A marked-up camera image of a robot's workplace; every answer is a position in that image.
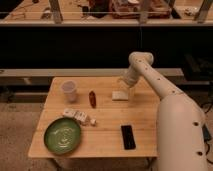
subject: white cup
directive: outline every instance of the white cup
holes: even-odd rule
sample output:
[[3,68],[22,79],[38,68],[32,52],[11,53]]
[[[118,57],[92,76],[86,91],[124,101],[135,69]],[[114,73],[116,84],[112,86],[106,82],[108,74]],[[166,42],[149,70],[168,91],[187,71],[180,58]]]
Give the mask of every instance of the white cup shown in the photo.
[[72,80],[67,80],[61,84],[61,90],[66,95],[69,102],[75,102],[77,99],[76,83]]

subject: red object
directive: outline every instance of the red object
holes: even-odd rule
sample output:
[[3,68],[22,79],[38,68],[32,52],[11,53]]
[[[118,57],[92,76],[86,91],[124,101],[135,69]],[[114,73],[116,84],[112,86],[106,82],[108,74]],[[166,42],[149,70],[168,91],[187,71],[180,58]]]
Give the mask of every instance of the red object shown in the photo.
[[96,107],[96,95],[94,91],[91,91],[89,93],[89,101],[90,101],[90,105],[95,108]]

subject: phone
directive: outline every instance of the phone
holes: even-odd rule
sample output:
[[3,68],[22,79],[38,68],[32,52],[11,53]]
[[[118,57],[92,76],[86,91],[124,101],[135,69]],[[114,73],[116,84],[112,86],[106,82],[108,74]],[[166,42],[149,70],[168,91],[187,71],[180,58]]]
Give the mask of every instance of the phone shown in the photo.
[[131,125],[121,125],[123,144],[125,150],[135,149],[136,144]]

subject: green bowl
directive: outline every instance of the green bowl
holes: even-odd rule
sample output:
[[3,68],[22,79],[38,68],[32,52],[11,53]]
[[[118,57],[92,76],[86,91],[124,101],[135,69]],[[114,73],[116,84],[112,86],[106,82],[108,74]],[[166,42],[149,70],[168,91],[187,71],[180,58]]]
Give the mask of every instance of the green bowl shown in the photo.
[[60,118],[52,122],[45,131],[44,144],[54,154],[73,151],[81,139],[81,128],[71,118]]

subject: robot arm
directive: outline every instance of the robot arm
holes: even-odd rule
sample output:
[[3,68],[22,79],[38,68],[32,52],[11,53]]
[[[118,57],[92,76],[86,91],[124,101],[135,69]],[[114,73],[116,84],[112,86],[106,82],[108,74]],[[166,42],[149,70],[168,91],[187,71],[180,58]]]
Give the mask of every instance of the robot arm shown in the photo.
[[124,82],[134,86],[140,75],[160,98],[157,112],[158,171],[207,171],[200,107],[151,67],[151,53],[133,52]]

